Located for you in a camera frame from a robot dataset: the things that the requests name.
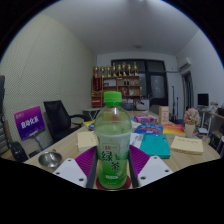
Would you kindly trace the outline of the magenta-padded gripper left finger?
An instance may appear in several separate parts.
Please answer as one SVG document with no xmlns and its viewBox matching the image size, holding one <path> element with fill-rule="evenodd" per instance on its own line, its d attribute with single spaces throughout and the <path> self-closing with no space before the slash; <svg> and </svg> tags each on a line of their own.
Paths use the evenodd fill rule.
<svg viewBox="0 0 224 224">
<path fill-rule="evenodd" d="M 97 148 L 92 147 L 77 158 L 66 159 L 53 174 L 84 188 L 92 188 L 97 168 Z"/>
</svg>

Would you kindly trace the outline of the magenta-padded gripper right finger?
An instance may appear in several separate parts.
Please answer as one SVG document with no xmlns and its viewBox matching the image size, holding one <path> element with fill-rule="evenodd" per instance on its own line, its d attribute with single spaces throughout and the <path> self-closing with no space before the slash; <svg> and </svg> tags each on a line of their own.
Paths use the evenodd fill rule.
<svg viewBox="0 0 224 224">
<path fill-rule="evenodd" d="M 173 173 L 159 156 L 149 156 L 135 146 L 129 147 L 129 169 L 134 188 L 143 187 Z"/>
</svg>

